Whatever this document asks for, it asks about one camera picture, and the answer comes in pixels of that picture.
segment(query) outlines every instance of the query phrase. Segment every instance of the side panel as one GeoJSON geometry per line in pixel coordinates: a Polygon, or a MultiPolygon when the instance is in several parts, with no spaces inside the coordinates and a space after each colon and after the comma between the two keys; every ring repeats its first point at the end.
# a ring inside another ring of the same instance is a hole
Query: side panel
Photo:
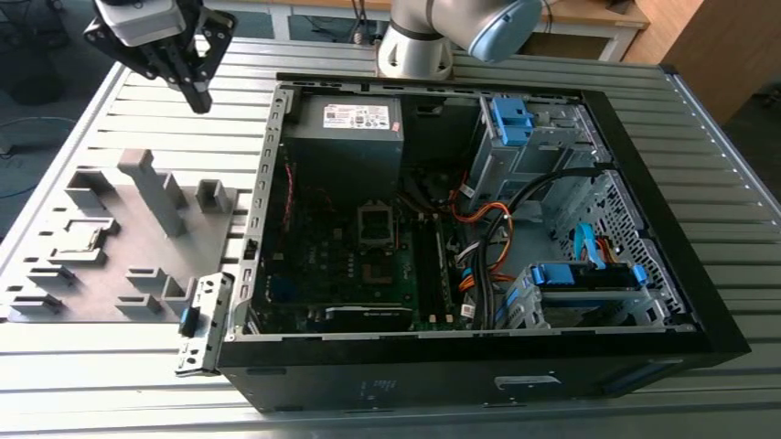
{"type": "Polygon", "coordinates": [[[617,396],[696,358],[642,357],[223,368],[262,412],[385,410],[617,396]]]}

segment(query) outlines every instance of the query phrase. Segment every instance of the black cable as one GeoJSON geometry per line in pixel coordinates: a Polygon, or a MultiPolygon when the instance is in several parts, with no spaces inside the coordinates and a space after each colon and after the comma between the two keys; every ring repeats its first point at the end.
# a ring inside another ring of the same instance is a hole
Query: black cable
{"type": "MultiPolygon", "coordinates": [[[[515,210],[518,209],[518,206],[523,204],[529,200],[529,198],[533,197],[534,193],[537,193],[537,191],[542,189],[553,181],[566,177],[597,177],[604,171],[605,167],[573,167],[570,169],[562,169],[559,171],[551,172],[550,174],[539,176],[526,184],[526,186],[515,193],[515,195],[510,199],[510,202],[507,203],[507,210],[510,210],[510,214],[513,214],[513,212],[515,212],[515,210]]],[[[485,259],[487,259],[482,255],[487,254],[489,242],[490,239],[493,238],[494,233],[499,229],[502,219],[503,219],[502,215],[493,219],[489,225],[489,231],[479,239],[479,245],[475,250],[475,259],[478,261],[483,261],[485,259]]],[[[473,276],[475,277],[477,295],[487,297],[490,299],[490,304],[493,304],[491,293],[493,287],[490,286],[489,264],[486,262],[475,264],[475,266],[473,267],[473,276]]],[[[490,315],[490,317],[491,319],[487,322],[487,328],[493,329],[494,327],[493,314],[490,315]]]]}

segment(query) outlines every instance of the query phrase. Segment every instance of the metal slotted table surface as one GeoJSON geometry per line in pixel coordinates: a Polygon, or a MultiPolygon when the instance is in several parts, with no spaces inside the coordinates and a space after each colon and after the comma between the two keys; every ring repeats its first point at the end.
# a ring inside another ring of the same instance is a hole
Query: metal slotted table surface
{"type": "MultiPolygon", "coordinates": [[[[102,168],[119,182],[112,169],[126,147],[152,149],[155,167],[174,171],[180,185],[219,178],[240,189],[223,262],[238,258],[275,74],[369,76],[373,56],[370,48],[236,38],[211,82],[215,104],[206,115],[191,112],[162,80],[115,67],[7,236],[0,270],[21,269],[25,246],[63,215],[53,209],[76,166],[102,168]]],[[[486,66],[463,54],[455,58],[459,80],[606,92],[753,352],[610,401],[270,416],[224,378],[175,378],[175,325],[5,323],[0,433],[288,437],[283,430],[306,428],[323,437],[734,437],[750,426],[756,437],[777,433],[762,426],[781,417],[780,210],[684,82],[654,66],[527,57],[486,66]]],[[[0,305],[9,295],[0,295],[0,305]]]]}

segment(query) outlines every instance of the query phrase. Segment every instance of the white label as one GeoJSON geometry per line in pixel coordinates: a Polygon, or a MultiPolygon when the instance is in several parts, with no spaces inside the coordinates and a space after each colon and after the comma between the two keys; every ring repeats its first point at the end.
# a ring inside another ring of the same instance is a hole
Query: white label
{"type": "Polygon", "coordinates": [[[467,304],[462,304],[462,316],[466,318],[475,318],[475,307],[467,304]]]}
{"type": "Polygon", "coordinates": [[[385,105],[326,105],[322,127],[350,130],[390,130],[389,107],[385,105]]]}
{"type": "Polygon", "coordinates": [[[534,384],[561,384],[561,381],[557,377],[551,377],[550,375],[518,375],[517,377],[495,377],[493,383],[502,391],[505,386],[519,384],[526,384],[529,386],[533,386],[534,384]]]}
{"type": "Polygon", "coordinates": [[[465,184],[462,185],[462,194],[467,197],[471,198],[475,196],[475,190],[471,189],[469,186],[466,186],[465,184]]]}

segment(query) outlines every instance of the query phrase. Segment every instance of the motherboard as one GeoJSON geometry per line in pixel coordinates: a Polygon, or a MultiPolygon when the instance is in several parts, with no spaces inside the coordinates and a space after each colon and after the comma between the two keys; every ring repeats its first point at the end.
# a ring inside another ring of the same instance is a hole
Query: motherboard
{"type": "Polygon", "coordinates": [[[459,328],[442,227],[439,217],[419,218],[382,201],[353,211],[298,207],[264,252],[259,331],[459,328]]]}

